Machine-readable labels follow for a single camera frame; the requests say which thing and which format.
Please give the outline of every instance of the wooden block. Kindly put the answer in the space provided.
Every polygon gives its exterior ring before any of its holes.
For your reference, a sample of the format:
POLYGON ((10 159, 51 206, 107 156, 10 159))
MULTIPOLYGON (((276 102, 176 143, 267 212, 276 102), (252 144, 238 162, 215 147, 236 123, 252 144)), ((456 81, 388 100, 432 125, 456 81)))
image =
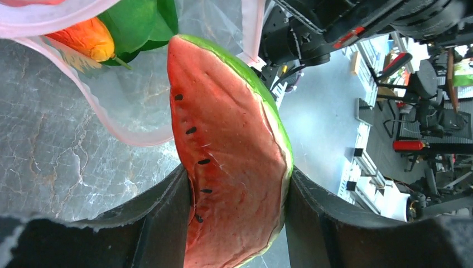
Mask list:
POLYGON ((360 71, 360 64, 361 64, 361 54, 359 51, 355 51, 351 55, 351 67, 350 71, 352 74, 358 75, 358 72, 360 71))

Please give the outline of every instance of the watermelon slice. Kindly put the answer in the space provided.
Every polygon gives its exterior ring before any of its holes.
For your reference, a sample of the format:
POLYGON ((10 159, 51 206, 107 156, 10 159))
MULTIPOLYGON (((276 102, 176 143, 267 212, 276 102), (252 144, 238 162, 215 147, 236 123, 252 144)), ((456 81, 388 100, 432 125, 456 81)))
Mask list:
POLYGON ((216 44, 174 36, 167 68, 172 130, 192 194, 185 268, 240 266, 283 227, 289 139, 268 89, 216 44))

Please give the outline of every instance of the fire extinguisher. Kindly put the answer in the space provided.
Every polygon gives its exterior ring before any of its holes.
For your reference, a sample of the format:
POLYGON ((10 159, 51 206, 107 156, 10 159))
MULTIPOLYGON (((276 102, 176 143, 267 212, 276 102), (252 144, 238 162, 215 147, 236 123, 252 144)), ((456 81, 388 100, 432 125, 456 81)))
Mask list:
POLYGON ((421 140, 393 142, 393 149, 395 151, 420 151, 426 147, 429 147, 428 142, 421 140))

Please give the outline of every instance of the table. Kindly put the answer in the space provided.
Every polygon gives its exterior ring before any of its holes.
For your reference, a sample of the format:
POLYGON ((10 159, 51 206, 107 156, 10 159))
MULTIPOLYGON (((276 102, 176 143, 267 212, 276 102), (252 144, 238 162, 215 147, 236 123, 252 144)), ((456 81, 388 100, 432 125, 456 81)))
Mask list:
POLYGON ((450 101, 452 102, 453 110, 457 113, 460 104, 458 103, 458 88, 453 86, 453 76, 455 69, 453 68, 453 59, 455 54, 453 48, 448 50, 448 62, 447 62, 447 93, 450 101))

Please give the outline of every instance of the toy carrot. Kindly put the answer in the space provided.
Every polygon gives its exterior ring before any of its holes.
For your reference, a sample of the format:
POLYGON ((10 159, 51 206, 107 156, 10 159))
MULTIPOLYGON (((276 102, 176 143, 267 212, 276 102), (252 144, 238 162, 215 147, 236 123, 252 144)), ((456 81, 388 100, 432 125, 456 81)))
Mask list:
POLYGON ((115 43, 105 24, 97 17, 79 22, 61 31, 49 33, 54 39, 97 62, 115 60, 127 69, 131 67, 115 55, 115 43))

